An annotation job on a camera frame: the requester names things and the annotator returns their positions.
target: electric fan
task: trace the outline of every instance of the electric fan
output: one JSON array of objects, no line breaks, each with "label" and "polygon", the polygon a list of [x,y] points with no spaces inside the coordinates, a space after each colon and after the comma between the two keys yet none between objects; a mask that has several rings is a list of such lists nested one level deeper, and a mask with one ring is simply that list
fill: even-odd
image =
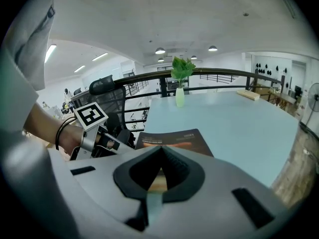
[{"label": "electric fan", "polygon": [[308,92],[308,105],[311,109],[311,113],[306,123],[306,126],[308,125],[308,122],[310,121],[313,112],[319,112],[319,83],[314,83],[310,87]]}]

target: glass vase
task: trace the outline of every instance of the glass vase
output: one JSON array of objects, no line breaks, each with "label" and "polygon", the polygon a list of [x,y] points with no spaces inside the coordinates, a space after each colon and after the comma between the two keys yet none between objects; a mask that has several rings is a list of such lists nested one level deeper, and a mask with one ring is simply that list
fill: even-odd
[{"label": "glass vase", "polygon": [[185,96],[184,96],[184,89],[183,88],[177,88],[176,89],[175,99],[176,99],[177,107],[183,107],[184,106]]}]

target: green plant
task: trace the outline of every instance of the green plant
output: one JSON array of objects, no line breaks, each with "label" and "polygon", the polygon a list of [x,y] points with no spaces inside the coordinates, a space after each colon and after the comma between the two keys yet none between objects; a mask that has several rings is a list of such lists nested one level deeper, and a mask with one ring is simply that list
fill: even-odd
[{"label": "green plant", "polygon": [[187,60],[185,61],[184,59],[174,57],[173,69],[170,75],[173,79],[176,79],[179,82],[179,87],[181,88],[183,86],[185,78],[191,76],[194,68],[195,65],[191,62],[190,59],[187,58]]}]

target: bracelet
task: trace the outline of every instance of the bracelet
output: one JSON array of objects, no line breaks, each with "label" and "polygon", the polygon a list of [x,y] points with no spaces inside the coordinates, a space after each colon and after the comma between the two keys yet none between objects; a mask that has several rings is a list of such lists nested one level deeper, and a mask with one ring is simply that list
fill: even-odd
[{"label": "bracelet", "polygon": [[71,122],[74,122],[76,120],[76,117],[70,117],[70,118],[67,118],[63,123],[62,125],[59,127],[58,131],[56,132],[56,135],[55,135],[55,148],[57,150],[59,150],[59,138],[60,138],[60,134],[62,132],[62,130],[67,126],[69,125]]}]

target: desk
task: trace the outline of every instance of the desk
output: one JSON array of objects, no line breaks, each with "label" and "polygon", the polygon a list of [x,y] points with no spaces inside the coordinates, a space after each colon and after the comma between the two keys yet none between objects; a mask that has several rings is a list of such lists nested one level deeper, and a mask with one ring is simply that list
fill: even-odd
[{"label": "desk", "polygon": [[199,129],[215,158],[228,161],[270,187],[292,149],[298,121],[265,100],[235,92],[153,99],[145,132]]},{"label": "desk", "polygon": [[296,102],[296,99],[284,93],[269,92],[269,94],[270,96],[273,95],[276,97],[276,105],[279,105],[284,111],[286,110],[287,105],[293,105]]}]

